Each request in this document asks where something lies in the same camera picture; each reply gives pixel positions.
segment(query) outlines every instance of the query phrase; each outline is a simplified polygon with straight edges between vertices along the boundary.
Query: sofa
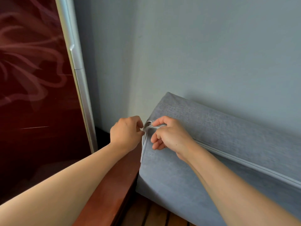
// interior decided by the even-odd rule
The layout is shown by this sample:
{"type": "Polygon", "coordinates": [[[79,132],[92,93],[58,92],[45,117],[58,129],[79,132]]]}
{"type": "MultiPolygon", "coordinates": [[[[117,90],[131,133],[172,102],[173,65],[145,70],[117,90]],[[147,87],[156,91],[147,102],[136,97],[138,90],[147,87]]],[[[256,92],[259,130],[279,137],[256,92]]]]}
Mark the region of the sofa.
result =
{"type": "MultiPolygon", "coordinates": [[[[247,183],[301,220],[301,140],[167,93],[149,120],[178,119],[192,138],[247,183]]],[[[191,168],[143,137],[136,192],[197,225],[226,225],[191,168]]]]}

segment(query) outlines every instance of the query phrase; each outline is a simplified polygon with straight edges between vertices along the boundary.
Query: dark red panel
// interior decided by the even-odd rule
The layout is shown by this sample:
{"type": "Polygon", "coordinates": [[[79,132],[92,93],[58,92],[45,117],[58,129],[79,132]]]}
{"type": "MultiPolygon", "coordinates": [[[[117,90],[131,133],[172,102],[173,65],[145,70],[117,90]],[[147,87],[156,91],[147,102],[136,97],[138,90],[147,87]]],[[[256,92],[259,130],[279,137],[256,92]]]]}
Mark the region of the dark red panel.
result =
{"type": "Polygon", "coordinates": [[[55,0],[0,0],[0,194],[89,152],[55,0]]]}

